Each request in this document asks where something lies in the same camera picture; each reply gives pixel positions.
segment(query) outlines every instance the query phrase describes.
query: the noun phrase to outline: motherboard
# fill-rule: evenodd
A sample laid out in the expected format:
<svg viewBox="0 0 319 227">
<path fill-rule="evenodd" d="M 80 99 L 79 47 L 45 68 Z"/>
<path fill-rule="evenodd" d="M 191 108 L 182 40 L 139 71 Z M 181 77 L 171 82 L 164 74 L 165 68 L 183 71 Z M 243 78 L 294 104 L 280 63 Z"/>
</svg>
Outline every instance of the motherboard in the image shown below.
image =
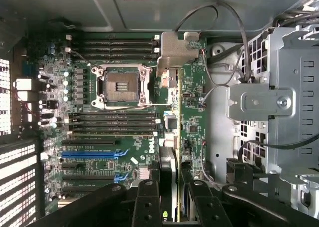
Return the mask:
<svg viewBox="0 0 319 227">
<path fill-rule="evenodd" d="M 206 48 L 205 39 L 190 45 Z M 160 148 L 173 151 L 177 172 L 189 162 L 203 179 L 203 56 L 157 75 L 160 56 L 159 33 L 30 35 L 47 214 L 106 184 L 148 179 Z M 178 196 L 178 219 L 180 203 Z"/>
</svg>

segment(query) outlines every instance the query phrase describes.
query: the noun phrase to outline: mounting hole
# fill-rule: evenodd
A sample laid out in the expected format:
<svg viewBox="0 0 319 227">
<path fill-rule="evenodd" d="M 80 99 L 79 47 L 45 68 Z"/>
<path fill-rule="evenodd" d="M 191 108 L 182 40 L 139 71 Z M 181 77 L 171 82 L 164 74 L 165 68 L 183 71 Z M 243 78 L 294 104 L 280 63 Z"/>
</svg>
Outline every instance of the mounting hole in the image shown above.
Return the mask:
<svg viewBox="0 0 319 227">
<path fill-rule="evenodd" d="M 151 215 L 144 216 L 144 220 L 149 221 L 152 218 Z"/>
<path fill-rule="evenodd" d="M 213 217 L 212 217 L 212 219 L 214 220 L 214 221 L 217 221 L 217 220 L 219 220 L 219 216 L 218 215 L 213 215 Z"/>
</svg>

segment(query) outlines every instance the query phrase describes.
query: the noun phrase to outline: cpu socket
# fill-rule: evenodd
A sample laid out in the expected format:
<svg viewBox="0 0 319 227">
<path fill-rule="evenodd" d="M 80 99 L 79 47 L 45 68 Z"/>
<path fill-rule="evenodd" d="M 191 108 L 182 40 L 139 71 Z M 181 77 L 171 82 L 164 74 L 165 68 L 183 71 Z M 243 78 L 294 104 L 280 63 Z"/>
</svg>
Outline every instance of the cpu socket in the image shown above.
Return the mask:
<svg viewBox="0 0 319 227">
<path fill-rule="evenodd" d="M 143 65 L 103 64 L 99 69 L 93 67 L 91 72 L 97 77 L 97 96 L 91 101 L 92 106 L 115 110 L 127 107 L 127 105 L 115 106 L 115 102 L 136 103 L 132 106 L 151 104 L 148 90 L 150 70 Z"/>
</svg>

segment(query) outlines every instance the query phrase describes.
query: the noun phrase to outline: green circuit board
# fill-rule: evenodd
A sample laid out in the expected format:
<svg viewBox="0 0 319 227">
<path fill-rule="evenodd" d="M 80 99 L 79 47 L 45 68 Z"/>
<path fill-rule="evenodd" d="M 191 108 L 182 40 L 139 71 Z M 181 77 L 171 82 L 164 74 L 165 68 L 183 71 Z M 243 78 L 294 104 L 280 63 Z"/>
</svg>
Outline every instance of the green circuit board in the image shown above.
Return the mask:
<svg viewBox="0 0 319 227">
<path fill-rule="evenodd" d="M 57 103 L 54 109 L 42 104 L 44 107 L 39 110 L 41 114 L 52 113 L 57 118 L 55 123 L 50 119 L 40 126 L 43 149 L 48 155 L 44 164 L 47 214 L 63 206 L 60 205 L 63 196 L 79 198 L 113 182 L 129 188 L 134 180 L 147 179 L 148 165 L 159 160 L 159 146 L 163 145 L 160 140 L 172 132 L 165 128 L 167 111 L 180 119 L 174 131 L 179 140 L 174 147 L 178 164 L 191 160 L 194 176 L 201 178 L 200 152 L 206 125 L 205 106 L 199 106 L 198 102 L 198 97 L 205 93 L 206 73 L 201 56 L 177 71 L 178 87 L 173 89 L 163 87 L 155 68 L 147 69 L 149 101 L 161 105 L 137 108 L 139 100 L 134 98 L 138 93 L 132 92 L 116 102 L 106 102 L 107 109 L 92 105 L 97 92 L 102 94 L 100 90 L 108 89 L 106 82 L 92 73 L 92 68 L 117 65 L 105 69 L 105 81 L 111 82 L 112 75 L 114 79 L 127 76 L 116 82 L 119 87 L 115 88 L 130 91 L 132 77 L 139 75 L 135 67 L 157 63 L 159 54 L 153 50 L 160 47 L 160 43 L 154 40 L 155 35 L 159 34 L 75 33 L 72 40 L 68 40 L 65 34 L 31 34 L 29 60 L 46 77 L 40 80 L 50 85 L 40 92 L 40 100 L 47 105 L 50 101 Z M 192 46 L 205 48 L 205 40 Z M 85 60 L 67 52 L 67 47 L 76 50 Z"/>
</svg>

